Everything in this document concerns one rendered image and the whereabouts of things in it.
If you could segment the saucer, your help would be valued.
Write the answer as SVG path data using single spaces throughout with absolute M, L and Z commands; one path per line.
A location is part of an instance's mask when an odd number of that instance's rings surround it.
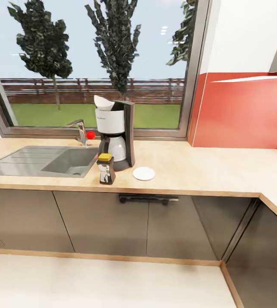
M 155 177 L 155 171 L 149 167 L 140 167 L 133 171 L 133 175 L 136 179 L 149 180 Z

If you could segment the bottle of coffee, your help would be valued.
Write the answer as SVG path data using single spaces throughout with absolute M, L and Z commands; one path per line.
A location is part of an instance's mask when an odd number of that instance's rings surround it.
M 100 169 L 100 183 L 110 184 L 114 183 L 116 178 L 115 172 L 113 170 L 114 157 L 109 153 L 101 153 L 98 157 L 97 165 Z

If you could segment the paper coffee filter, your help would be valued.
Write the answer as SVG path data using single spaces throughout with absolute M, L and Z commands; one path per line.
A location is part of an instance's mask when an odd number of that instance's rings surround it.
M 111 111 L 114 102 L 108 101 L 100 96 L 94 96 L 95 104 L 99 111 Z

